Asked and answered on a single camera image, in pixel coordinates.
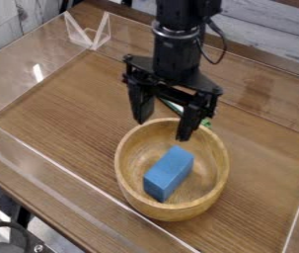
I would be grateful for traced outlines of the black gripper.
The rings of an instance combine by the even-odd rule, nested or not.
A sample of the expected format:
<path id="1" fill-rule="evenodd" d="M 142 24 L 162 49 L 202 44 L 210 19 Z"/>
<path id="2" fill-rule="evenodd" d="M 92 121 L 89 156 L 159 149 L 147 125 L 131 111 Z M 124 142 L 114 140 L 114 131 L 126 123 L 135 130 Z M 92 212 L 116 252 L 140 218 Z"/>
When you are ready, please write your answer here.
<path id="1" fill-rule="evenodd" d="M 128 86 L 128 96 L 135 121 L 142 125 L 154 112 L 154 98 L 159 97 L 183 107 L 175 139 L 187 141 L 206 118 L 212 118 L 222 87 L 200 72 L 200 58 L 211 64 L 204 49 L 206 27 L 219 35 L 223 31 L 211 19 L 203 19 L 188 29 L 171 29 L 154 21 L 152 57 L 127 54 L 127 70 L 123 82 Z"/>

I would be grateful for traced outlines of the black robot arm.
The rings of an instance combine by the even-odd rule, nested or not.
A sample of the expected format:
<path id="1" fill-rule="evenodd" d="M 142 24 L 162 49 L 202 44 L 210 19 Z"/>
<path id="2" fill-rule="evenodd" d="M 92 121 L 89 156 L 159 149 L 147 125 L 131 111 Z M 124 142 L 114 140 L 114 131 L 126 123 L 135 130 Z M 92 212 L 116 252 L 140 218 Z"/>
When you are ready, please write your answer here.
<path id="1" fill-rule="evenodd" d="M 152 56 L 127 54 L 123 82 L 134 119 L 144 123 L 160 98 L 183 107 L 175 139 L 186 141 L 200 122 L 215 115 L 223 88 L 202 73 L 207 30 L 219 32 L 211 18 L 222 12 L 222 0 L 155 0 L 151 23 Z"/>

